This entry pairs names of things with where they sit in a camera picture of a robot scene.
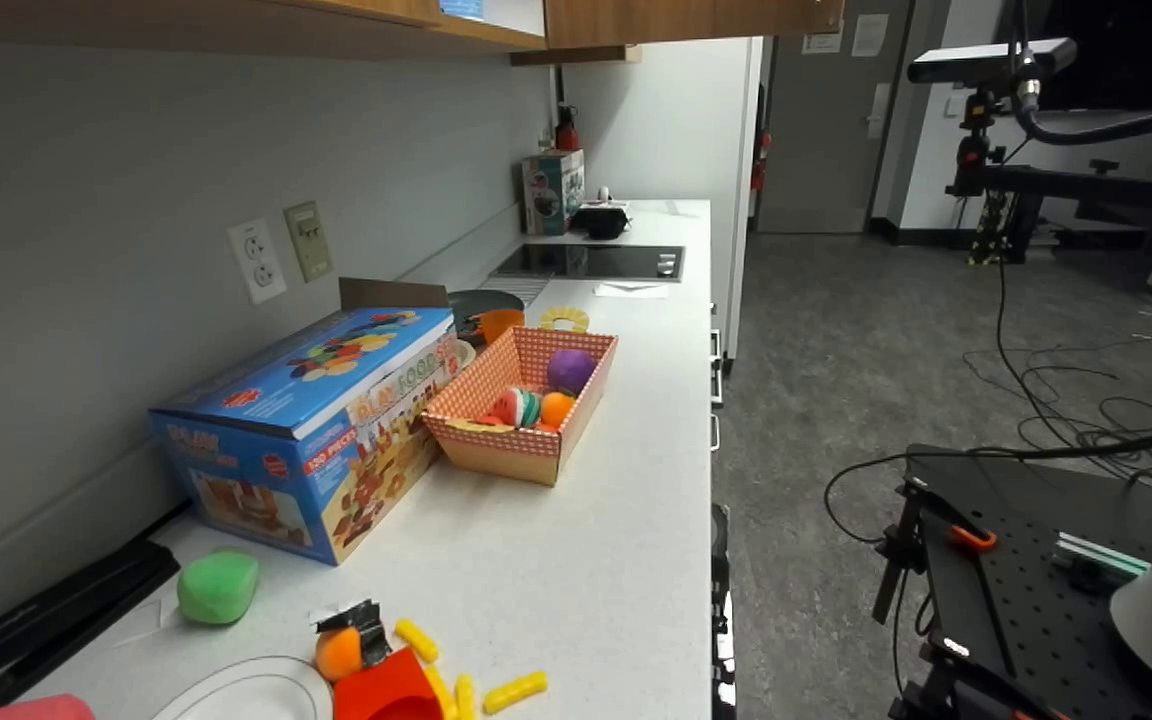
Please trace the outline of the purple plush toy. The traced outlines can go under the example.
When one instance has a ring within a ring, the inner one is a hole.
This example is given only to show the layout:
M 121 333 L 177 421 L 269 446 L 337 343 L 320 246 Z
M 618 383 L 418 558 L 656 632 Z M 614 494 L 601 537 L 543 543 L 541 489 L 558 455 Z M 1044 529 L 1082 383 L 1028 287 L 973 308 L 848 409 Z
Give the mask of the purple plush toy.
M 581 397 L 590 372 L 594 372 L 594 362 L 587 351 L 555 351 L 548 362 L 548 390 Z

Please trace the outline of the striped watermelon plush toy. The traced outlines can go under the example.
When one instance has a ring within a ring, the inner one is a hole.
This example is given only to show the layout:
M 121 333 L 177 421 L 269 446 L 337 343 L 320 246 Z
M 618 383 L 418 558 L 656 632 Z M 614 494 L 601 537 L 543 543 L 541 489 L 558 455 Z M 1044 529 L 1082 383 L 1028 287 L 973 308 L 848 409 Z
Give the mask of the striped watermelon plush toy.
M 535 428 L 541 425 L 541 391 L 535 390 L 507 390 L 489 409 L 491 421 L 507 428 Z

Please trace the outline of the red checkered toy basket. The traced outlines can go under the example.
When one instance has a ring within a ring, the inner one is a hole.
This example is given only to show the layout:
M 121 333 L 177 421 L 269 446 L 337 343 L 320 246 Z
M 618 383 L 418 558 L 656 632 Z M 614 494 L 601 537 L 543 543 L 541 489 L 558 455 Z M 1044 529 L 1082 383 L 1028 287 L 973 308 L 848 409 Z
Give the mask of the red checkered toy basket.
M 455 470 L 555 484 L 604 397 L 611 356 L 611 337 L 507 330 L 418 421 Z

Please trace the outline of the wooden overhead cabinet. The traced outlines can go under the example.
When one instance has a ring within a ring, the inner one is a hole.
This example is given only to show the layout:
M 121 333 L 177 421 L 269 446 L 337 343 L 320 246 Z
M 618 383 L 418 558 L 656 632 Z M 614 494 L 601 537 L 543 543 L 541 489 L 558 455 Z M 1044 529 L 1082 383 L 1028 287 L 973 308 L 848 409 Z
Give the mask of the wooden overhead cabinet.
M 842 0 L 0 0 L 2 45 L 258 56 L 584 53 L 710 37 L 825 37 Z

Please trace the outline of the black induction cooktop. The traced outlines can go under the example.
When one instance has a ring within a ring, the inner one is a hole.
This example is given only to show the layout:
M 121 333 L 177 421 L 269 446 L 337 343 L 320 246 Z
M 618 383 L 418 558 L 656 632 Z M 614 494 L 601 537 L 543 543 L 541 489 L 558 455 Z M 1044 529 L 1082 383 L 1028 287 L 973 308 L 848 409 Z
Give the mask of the black induction cooktop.
M 682 271 L 679 246 L 523 246 L 502 263 L 502 275 L 548 280 L 664 280 Z

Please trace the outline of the black kettle pot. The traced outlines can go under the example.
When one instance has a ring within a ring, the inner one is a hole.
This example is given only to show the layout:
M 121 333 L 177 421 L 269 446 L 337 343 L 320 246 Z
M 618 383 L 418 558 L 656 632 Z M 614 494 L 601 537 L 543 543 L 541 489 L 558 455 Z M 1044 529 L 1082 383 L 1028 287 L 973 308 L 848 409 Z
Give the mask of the black kettle pot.
M 584 239 L 618 239 L 627 212 L 618 205 L 584 205 L 573 212 L 569 228 Z

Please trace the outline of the teal patterned box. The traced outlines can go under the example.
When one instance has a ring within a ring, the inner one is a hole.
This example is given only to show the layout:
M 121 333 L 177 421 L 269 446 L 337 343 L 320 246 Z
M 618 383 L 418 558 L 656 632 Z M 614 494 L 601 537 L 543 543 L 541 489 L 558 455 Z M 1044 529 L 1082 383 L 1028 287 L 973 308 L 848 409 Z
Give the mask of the teal patterned box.
M 541 152 L 520 160 L 520 207 L 528 238 L 563 238 L 569 216 L 584 205 L 584 155 Z

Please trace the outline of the blue toy food box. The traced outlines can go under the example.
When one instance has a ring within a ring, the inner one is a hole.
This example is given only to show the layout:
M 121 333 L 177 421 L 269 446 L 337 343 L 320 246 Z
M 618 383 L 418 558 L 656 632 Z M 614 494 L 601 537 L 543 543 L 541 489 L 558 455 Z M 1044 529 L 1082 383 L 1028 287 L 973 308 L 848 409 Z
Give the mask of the blue toy food box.
M 208 523 L 340 565 L 441 455 L 418 414 L 466 362 L 449 308 L 340 313 L 152 425 Z

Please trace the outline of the yellow toy fry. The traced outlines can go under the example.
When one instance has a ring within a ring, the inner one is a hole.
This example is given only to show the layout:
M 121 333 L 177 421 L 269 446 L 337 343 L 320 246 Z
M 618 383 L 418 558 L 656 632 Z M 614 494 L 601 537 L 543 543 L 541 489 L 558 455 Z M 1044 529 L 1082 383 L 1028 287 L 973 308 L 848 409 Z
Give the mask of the yellow toy fry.
M 523 677 L 502 682 L 501 690 L 491 690 L 491 691 L 480 701 L 480 710 L 482 710 L 489 717 L 495 717 L 495 711 L 507 711 L 507 710 L 520 704 L 520 701 L 541 698 L 541 691 L 548 691 L 548 672 L 523 672 Z

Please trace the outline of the red toy fries holder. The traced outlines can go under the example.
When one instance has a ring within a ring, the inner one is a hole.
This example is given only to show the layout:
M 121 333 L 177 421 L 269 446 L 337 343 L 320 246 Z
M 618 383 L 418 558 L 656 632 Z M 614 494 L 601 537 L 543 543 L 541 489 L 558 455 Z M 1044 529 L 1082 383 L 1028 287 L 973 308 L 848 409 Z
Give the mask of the red toy fries holder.
M 331 720 L 449 720 L 449 710 L 422 663 L 391 653 L 331 690 Z

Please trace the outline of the white plate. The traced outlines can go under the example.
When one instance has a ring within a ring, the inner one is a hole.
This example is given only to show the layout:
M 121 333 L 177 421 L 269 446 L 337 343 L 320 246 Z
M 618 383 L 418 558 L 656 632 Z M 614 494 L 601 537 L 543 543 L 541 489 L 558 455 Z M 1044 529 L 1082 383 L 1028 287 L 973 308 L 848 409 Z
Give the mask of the white plate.
M 152 720 L 331 720 L 331 691 L 304 659 L 264 658 L 194 682 Z

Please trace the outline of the pink cloth corner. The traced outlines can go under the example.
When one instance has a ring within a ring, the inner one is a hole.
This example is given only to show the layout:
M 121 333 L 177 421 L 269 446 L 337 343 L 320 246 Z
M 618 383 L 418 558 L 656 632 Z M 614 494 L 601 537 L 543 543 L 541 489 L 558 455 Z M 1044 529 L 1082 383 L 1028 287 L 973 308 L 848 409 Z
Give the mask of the pink cloth corner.
M 95 720 L 80 698 L 35 698 L 0 710 L 0 720 Z

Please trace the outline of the black stapler tray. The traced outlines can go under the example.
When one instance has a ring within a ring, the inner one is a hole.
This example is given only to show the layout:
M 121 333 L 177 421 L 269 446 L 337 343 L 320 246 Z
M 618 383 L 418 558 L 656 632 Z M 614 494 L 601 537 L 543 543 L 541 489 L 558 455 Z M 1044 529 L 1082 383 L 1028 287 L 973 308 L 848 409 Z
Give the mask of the black stapler tray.
M 162 543 L 132 540 L 2 611 L 0 704 L 22 698 L 177 574 L 178 565 Z

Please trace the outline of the beige wall switch plate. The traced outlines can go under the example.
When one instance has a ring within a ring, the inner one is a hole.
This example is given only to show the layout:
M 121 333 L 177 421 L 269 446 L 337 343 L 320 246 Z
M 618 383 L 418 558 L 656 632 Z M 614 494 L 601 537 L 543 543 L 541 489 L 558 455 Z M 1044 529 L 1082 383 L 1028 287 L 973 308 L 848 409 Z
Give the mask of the beige wall switch plate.
M 325 238 L 320 207 L 311 200 L 287 205 L 285 226 L 304 280 L 331 271 L 331 246 Z

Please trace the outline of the white wall outlet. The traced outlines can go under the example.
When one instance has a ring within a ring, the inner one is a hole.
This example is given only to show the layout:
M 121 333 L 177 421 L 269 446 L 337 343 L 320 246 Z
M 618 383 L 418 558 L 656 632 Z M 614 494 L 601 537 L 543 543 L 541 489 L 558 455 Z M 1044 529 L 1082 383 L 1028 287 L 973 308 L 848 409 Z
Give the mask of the white wall outlet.
M 242 222 L 227 228 L 242 287 L 251 305 L 269 305 L 287 292 L 285 263 L 274 257 L 272 234 L 264 222 Z

